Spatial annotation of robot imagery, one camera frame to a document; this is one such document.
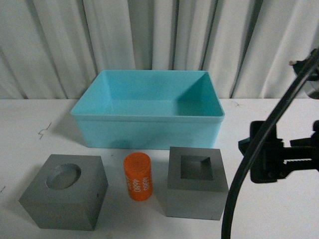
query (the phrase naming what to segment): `gray metal block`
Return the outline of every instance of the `gray metal block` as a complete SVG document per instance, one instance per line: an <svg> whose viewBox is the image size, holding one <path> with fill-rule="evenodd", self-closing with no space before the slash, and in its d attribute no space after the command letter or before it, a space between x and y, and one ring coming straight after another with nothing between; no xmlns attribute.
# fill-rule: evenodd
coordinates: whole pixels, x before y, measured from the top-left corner
<svg viewBox="0 0 319 239"><path fill-rule="evenodd" d="M220 220L227 195L219 149L170 148L166 216Z"/></svg>
<svg viewBox="0 0 319 239"><path fill-rule="evenodd" d="M101 157L52 154L19 202L40 228L93 231L107 187Z"/></svg>

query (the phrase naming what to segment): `white table surface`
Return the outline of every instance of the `white table surface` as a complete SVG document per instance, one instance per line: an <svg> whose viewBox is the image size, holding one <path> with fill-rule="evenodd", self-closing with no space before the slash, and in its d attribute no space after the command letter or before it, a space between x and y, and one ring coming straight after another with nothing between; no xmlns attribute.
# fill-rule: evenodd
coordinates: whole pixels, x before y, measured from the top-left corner
<svg viewBox="0 0 319 239"><path fill-rule="evenodd" d="M221 100L225 111L215 148L223 156L228 185L242 160L238 141L253 120L264 120L278 100ZM168 150L140 150L152 159L153 195L128 196L123 159L137 150L87 148L69 114L75 100L0 100L0 238L218 239L221 221L164 215ZM310 137L319 101L295 100L278 123L278 137ZM109 181L93 232L40 229L18 199L51 154L100 155ZM234 215L234 239L318 239L319 173L293 172L277 183L254 184L247 177Z"/></svg>

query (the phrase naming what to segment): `white curtain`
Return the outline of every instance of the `white curtain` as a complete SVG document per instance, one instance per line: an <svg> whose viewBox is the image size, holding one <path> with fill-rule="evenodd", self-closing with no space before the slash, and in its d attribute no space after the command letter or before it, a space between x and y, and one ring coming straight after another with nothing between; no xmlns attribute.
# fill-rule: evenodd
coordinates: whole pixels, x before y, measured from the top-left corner
<svg viewBox="0 0 319 239"><path fill-rule="evenodd" d="M318 46L318 0L0 0L0 99L78 99L105 69L206 70L220 98L280 98Z"/></svg>

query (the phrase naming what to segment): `plastic bin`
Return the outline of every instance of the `plastic bin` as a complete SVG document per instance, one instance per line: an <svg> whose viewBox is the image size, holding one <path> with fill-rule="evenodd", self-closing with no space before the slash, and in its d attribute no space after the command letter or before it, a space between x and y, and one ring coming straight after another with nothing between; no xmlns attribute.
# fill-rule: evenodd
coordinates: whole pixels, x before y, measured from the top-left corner
<svg viewBox="0 0 319 239"><path fill-rule="evenodd" d="M224 119L206 71L102 71L71 114L97 148L212 148Z"/></svg>

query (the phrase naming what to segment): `orange plastic cylinder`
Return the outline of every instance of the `orange plastic cylinder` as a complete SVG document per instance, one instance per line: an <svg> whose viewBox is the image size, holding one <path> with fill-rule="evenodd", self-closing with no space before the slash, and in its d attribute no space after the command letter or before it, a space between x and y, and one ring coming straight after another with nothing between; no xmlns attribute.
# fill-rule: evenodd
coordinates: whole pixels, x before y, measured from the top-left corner
<svg viewBox="0 0 319 239"><path fill-rule="evenodd" d="M150 157L141 152L128 155L123 162L129 195L144 201L152 195L152 168Z"/></svg>

